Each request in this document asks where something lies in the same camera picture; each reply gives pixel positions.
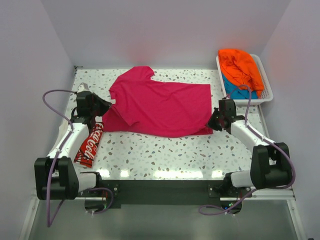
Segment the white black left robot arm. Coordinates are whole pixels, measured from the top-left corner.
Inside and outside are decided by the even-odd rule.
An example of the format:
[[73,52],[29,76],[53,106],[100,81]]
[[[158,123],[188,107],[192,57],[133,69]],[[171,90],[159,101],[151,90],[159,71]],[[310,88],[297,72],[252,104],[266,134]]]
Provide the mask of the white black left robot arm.
[[74,160],[83,142],[94,132],[96,117],[103,116],[112,104],[89,90],[77,91],[75,95],[76,115],[65,118],[66,133],[54,150],[34,163],[36,194],[40,200],[73,200],[84,190],[99,196],[104,190],[95,173],[80,177]]

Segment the magenta t shirt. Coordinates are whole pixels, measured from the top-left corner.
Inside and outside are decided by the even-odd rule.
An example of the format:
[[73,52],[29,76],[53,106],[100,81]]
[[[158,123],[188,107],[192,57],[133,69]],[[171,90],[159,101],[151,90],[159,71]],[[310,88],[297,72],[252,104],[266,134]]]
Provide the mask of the magenta t shirt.
[[168,138],[212,134],[211,86],[155,81],[154,74],[149,66],[135,66],[117,77],[109,88],[115,103],[102,117],[103,130]]

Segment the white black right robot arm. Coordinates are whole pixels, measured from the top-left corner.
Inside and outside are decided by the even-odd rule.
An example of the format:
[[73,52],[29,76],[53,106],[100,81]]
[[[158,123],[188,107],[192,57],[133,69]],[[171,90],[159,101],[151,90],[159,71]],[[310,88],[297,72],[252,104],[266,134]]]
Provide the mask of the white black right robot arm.
[[247,116],[238,115],[232,99],[221,99],[210,117],[207,126],[214,131],[226,131],[241,141],[251,151],[249,170],[229,172],[225,175],[223,192],[235,196],[241,188],[282,189],[290,187],[295,180],[295,171],[290,159],[289,147],[276,143],[258,132]]

